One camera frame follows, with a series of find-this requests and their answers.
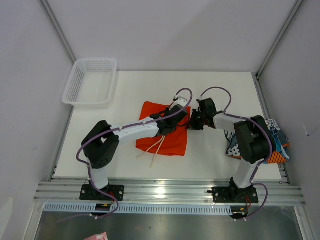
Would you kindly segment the patterned blue orange shorts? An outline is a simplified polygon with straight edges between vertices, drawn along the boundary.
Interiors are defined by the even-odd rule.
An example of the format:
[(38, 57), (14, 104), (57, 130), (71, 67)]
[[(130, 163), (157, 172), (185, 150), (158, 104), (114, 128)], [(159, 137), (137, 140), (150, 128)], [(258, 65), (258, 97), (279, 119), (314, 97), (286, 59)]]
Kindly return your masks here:
[[(272, 156), (264, 164), (280, 164), (289, 161), (290, 157), (287, 153), (287, 148), (290, 145), (289, 140), (284, 132), (279, 127), (274, 119), (264, 120), (275, 143)], [(236, 135), (229, 131), (224, 131), (225, 138), (227, 139), (227, 148), (225, 154), (234, 159), (241, 159), (238, 141)]]

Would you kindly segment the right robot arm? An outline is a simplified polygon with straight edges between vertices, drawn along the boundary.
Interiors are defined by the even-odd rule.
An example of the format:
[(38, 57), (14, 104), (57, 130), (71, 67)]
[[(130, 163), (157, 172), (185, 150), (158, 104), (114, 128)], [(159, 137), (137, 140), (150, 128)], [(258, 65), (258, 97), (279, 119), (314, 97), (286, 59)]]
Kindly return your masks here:
[(200, 131), (207, 126), (235, 134), (241, 161), (229, 181), (228, 196), (232, 201), (239, 202), (253, 188), (253, 179), (259, 166), (274, 151), (272, 134), (261, 115), (243, 117), (217, 111), (211, 98), (198, 100), (197, 103), (198, 108), (192, 111), (187, 125), (189, 130)]

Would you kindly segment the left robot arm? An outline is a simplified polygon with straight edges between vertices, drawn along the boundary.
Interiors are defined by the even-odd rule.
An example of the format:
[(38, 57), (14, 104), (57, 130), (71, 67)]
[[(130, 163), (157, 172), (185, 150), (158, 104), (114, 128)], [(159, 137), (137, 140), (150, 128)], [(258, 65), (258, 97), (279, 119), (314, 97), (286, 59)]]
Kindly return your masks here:
[(98, 122), (81, 143), (76, 159), (86, 164), (91, 194), (97, 200), (108, 196), (107, 165), (112, 161), (119, 145), (145, 138), (167, 136), (189, 115), (180, 104), (167, 107), (137, 122), (115, 126), (105, 120)]

